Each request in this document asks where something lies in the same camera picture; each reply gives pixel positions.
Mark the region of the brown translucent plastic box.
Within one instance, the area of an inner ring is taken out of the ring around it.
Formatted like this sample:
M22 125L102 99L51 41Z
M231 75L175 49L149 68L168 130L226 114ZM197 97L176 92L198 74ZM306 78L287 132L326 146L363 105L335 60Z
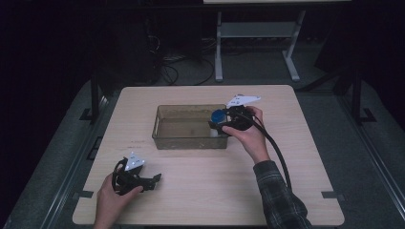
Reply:
M224 104L159 105L152 138L159 150L225 149L227 136L208 122Z

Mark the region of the white bottle with blue cap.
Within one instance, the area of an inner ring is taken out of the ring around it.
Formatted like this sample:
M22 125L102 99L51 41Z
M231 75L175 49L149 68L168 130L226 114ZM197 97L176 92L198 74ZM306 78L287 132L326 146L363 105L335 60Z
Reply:
M223 110L216 110L211 114L211 118L209 121L213 122L226 122L226 115L224 115ZM210 136L211 137L218 137L222 134L222 129L211 129L210 128Z

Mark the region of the black metal stand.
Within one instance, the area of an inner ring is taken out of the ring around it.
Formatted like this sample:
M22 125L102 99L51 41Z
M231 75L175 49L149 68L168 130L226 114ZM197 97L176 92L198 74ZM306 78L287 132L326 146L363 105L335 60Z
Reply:
M98 76L97 73L93 73L90 80L91 86L91 107L83 110L80 120L87 120L94 124L100 114L99 102L100 94L98 87Z
M375 122L376 119L368 108L361 108L362 74L358 69L354 70L352 79L352 117L355 123L361 126L365 122Z

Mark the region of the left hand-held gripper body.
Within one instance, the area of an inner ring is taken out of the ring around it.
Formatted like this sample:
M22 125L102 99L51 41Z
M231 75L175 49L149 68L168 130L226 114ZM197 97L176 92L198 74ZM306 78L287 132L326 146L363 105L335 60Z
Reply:
M144 160L134 153L117 163L112 179L112 187L117 194L126 195L136 187L145 191L146 186L153 183L153 179L139 176L143 164Z

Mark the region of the person's right hand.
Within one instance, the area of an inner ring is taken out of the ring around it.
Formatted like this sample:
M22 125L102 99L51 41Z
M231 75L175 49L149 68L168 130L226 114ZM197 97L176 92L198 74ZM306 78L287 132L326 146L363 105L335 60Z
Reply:
M229 126L223 126L222 130L225 133L236 137L242 143L255 164L270 160L266 148L266 138L255 126L251 126L245 131L240 131Z

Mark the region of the person's left hand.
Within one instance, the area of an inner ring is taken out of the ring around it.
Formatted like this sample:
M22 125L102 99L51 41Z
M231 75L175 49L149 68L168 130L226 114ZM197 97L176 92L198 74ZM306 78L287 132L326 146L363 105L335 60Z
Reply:
M139 186L120 196L113 189L112 180L113 175L108 175L97 192L94 229L111 229L125 207L143 190Z

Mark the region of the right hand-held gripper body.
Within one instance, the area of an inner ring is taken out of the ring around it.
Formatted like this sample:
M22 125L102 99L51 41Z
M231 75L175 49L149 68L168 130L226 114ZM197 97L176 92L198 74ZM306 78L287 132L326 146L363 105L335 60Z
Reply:
M239 131L245 131L252 126L254 114L246 108L246 104L260 100L258 95L235 95L227 104L229 126Z

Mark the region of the white metal frame table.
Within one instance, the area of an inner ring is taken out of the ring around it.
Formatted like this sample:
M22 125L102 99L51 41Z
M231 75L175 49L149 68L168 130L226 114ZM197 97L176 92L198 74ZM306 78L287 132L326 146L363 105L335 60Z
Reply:
M224 81L222 61L222 40L224 38L289 38L289 46L282 51L290 78L298 82L300 76L294 66L292 54L302 24L306 9L310 6L340 4L351 0L202 0L207 7L285 7L291 5L298 7L299 12L294 21L282 22L224 22L224 10L217 12L216 50L214 58L215 80Z

